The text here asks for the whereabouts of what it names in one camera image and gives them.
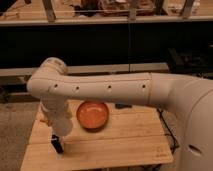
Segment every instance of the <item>cable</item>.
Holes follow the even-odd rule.
[[[172,133],[171,129],[169,128],[168,124],[166,123],[164,117],[163,117],[163,110],[157,109],[157,112],[159,113],[159,117],[162,120],[163,124],[165,125],[166,129],[168,130],[169,134],[165,134],[165,136],[170,136],[173,140],[173,146],[170,147],[172,154],[175,153],[175,150],[179,148],[179,143],[177,139],[175,138],[174,134]]]
[[[131,51],[132,51],[132,37],[131,37],[131,23],[128,21],[128,63],[129,63],[129,66],[128,66],[128,70],[129,70],[129,73],[130,73],[130,59],[131,59]]]

